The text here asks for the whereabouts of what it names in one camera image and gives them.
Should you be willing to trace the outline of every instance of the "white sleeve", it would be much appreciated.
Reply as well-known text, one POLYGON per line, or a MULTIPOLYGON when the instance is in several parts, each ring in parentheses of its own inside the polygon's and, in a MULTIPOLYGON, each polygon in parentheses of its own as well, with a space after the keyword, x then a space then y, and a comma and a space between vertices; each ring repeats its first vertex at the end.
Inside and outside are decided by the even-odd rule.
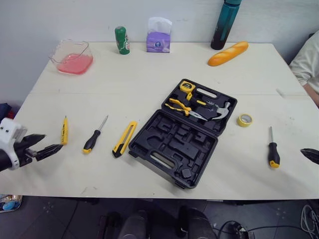
POLYGON ((290 68, 302 86, 319 74, 319 31, 305 42, 290 68))

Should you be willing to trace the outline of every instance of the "person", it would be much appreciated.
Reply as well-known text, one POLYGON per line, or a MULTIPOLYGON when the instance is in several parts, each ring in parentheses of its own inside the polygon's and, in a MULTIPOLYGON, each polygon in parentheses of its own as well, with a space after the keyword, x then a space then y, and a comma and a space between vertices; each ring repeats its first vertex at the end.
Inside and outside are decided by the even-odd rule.
POLYGON ((319 108, 319 31, 305 42, 290 69, 319 108))

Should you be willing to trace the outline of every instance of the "tissue box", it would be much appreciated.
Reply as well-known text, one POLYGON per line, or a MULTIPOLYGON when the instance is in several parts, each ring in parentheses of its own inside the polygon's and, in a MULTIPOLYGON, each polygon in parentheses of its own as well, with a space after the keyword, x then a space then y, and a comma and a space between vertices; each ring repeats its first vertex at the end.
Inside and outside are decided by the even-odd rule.
POLYGON ((169 53, 170 35, 162 32, 150 32, 146 39, 147 52, 169 53))

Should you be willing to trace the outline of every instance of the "bottle cap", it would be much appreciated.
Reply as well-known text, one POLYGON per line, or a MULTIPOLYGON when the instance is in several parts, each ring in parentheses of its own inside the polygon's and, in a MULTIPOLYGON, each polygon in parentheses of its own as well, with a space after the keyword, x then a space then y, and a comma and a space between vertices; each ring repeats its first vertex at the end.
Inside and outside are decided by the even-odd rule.
POLYGON ((232 5, 239 5, 242 0, 225 0, 225 3, 232 5))

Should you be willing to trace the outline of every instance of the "pink liquid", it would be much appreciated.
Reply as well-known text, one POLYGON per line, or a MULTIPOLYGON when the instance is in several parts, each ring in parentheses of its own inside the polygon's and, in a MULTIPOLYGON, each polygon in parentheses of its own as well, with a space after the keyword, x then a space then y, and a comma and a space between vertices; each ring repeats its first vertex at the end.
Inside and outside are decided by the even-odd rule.
POLYGON ((57 65, 57 69, 61 72, 71 73, 71 74, 83 74, 87 71, 89 66, 93 62, 93 56, 70 54, 66 56, 62 62, 57 65))

